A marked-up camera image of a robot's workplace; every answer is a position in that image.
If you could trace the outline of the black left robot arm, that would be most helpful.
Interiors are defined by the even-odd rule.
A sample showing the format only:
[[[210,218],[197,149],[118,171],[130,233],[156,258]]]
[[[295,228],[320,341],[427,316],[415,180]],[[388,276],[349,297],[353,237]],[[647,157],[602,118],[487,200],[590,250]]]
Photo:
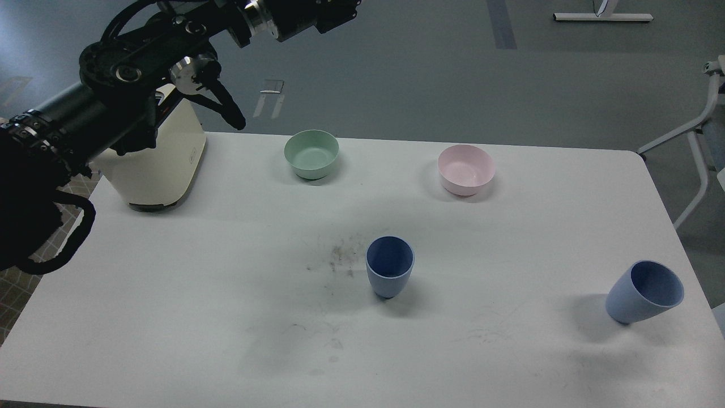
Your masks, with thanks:
[[[181,101],[220,114],[234,129],[246,119],[220,82],[210,39],[223,31],[243,48],[269,31],[279,42],[314,27],[353,20],[359,1],[158,1],[147,23],[124,26],[150,1],[136,1],[79,57],[80,81],[2,124],[2,269],[44,275],[65,266],[88,237],[93,204],[62,187],[106,149],[156,147],[158,127]]]

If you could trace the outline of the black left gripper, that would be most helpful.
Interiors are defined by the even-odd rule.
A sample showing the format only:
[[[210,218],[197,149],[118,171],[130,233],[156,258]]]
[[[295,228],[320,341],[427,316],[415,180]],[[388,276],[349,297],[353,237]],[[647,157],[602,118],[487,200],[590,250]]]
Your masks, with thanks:
[[[252,36],[269,31],[282,43],[313,27],[327,33],[354,20],[363,1],[244,1]]]

